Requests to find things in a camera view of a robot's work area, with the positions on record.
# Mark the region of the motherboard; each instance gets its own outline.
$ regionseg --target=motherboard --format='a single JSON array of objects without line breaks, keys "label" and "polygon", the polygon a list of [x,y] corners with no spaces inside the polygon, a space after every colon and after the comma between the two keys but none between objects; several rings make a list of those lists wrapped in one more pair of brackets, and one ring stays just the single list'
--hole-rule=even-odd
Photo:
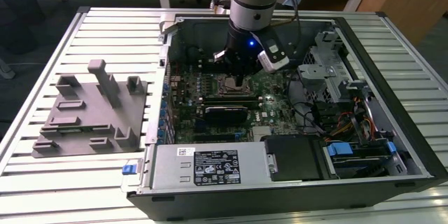
[{"label": "motherboard", "polygon": [[234,85],[222,73],[194,66],[172,76],[176,144],[250,142],[264,135],[297,134],[284,90],[286,75],[260,71]]}]

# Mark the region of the aluminum extrusion table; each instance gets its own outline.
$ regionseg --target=aluminum extrusion table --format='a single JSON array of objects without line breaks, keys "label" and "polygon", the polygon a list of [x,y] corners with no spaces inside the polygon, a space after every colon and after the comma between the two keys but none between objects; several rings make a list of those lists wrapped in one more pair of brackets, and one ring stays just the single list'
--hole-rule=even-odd
[{"label": "aluminum extrusion table", "polygon": [[[61,74],[94,81],[90,59],[104,59],[116,80],[138,75],[148,85],[141,138],[157,111],[160,21],[176,13],[210,14],[206,9],[81,8],[49,59],[34,88],[0,144],[1,223],[152,223],[126,200],[124,191],[138,175],[122,177],[121,167],[142,152],[34,159],[32,146],[53,105]],[[301,12],[342,16],[354,31],[409,115],[448,166],[448,86],[386,17],[376,13]],[[370,208],[234,217],[188,223],[445,223],[446,184],[400,195]]]}]

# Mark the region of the gray plastic part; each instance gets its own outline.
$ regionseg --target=gray plastic part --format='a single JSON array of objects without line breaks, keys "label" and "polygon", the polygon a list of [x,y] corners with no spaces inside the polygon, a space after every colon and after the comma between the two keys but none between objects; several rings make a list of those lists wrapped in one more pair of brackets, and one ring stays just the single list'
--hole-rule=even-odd
[{"label": "gray plastic part", "polygon": [[96,79],[98,80],[101,94],[105,94],[112,108],[121,107],[121,102],[117,95],[120,89],[113,76],[108,75],[105,72],[105,61],[90,60],[86,69],[89,70],[89,73],[94,74]]},{"label": "gray plastic part", "polygon": [[[102,94],[97,83],[78,83],[74,76],[60,77],[62,91],[41,127],[33,157],[134,152],[138,148],[148,83],[138,77],[116,82],[104,72],[104,61],[90,65],[101,79]],[[113,91],[120,107],[110,106],[105,90]]]},{"label": "gray plastic part", "polygon": [[89,146],[94,150],[104,150],[112,147],[112,143],[108,137],[94,137],[94,138],[90,138]]}]

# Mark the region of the sticker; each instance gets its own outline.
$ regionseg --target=sticker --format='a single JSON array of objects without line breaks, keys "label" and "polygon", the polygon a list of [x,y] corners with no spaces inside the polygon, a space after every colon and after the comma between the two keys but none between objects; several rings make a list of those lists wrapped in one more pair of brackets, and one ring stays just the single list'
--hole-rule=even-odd
[{"label": "sticker", "polygon": [[240,184],[241,171],[237,154],[236,150],[194,152],[194,185]]},{"label": "sticker", "polygon": [[194,155],[196,148],[177,148],[177,156],[192,156]]}]

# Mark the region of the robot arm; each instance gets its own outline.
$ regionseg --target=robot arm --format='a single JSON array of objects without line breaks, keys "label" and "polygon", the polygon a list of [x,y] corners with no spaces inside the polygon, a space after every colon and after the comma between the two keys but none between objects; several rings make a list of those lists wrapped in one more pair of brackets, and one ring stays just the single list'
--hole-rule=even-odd
[{"label": "robot arm", "polygon": [[261,67],[270,73],[289,63],[270,26],[274,5],[276,0],[230,0],[226,46],[214,59],[225,61],[237,86]]}]

